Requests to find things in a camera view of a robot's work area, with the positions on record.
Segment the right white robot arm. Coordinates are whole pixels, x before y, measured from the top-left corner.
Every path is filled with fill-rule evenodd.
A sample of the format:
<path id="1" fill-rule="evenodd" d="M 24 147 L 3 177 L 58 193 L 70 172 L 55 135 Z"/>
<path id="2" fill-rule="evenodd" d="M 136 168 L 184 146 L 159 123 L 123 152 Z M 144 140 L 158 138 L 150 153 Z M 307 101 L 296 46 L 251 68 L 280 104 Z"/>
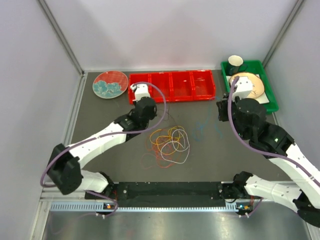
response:
<path id="1" fill-rule="evenodd" d="M 266 120 L 266 109 L 255 99 L 224 94 L 217 103 L 218 120 L 229 122 L 235 137 L 249 150 L 282 169 L 294 186 L 274 183 L 242 171 L 231 189 L 236 198 L 247 195 L 289 208 L 308 224 L 320 226 L 320 171 L 306 158 L 281 126 Z"/>

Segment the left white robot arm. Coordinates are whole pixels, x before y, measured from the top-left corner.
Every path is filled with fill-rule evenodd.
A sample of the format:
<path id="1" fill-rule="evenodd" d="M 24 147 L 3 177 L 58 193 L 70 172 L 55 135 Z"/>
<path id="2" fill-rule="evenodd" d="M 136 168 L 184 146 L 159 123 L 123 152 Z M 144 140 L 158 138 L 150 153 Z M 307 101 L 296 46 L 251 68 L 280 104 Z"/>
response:
<path id="1" fill-rule="evenodd" d="M 118 117 L 106 128 L 85 139 L 84 144 L 71 144 L 47 172 L 49 178 L 63 195 L 76 190 L 93 191 L 109 198 L 114 191 L 113 182 L 103 172 L 90 172 L 83 167 L 108 149 L 137 136 L 135 131 L 145 130 L 157 115 L 156 102 L 143 97 L 127 114 Z"/>

